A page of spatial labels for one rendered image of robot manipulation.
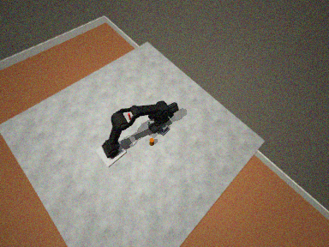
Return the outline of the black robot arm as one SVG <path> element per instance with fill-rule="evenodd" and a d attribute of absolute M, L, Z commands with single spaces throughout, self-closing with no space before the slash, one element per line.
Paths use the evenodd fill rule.
<path fill-rule="evenodd" d="M 112 129 L 109 140 L 106 140 L 102 145 L 107 158 L 113 158 L 119 153 L 120 147 L 118 139 L 122 133 L 122 130 L 126 130 L 128 127 L 133 125 L 134 121 L 140 116 L 148 115 L 148 118 L 157 121 L 166 119 L 167 115 L 170 115 L 176 111 L 179 111 L 177 103 L 174 102 L 167 105 L 163 100 L 158 101 L 155 105 L 133 105 L 130 108 L 123 108 L 115 112 L 111 116 Z M 133 117 L 128 122 L 123 115 L 125 112 L 131 112 Z"/>

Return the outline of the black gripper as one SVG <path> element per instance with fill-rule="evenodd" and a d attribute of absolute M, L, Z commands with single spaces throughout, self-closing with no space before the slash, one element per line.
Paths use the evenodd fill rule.
<path fill-rule="evenodd" d="M 166 119 L 164 119 L 164 120 L 160 120 L 160 119 L 157 118 L 157 122 L 151 123 L 148 126 L 148 129 L 150 129 L 154 134 L 156 134 L 162 128 L 160 125 L 163 125 L 163 124 L 167 123 L 170 120 L 170 118 L 168 118 L 168 116 L 170 118 L 172 118 L 174 116 L 174 113 L 172 113 L 170 115 L 167 115 Z"/>

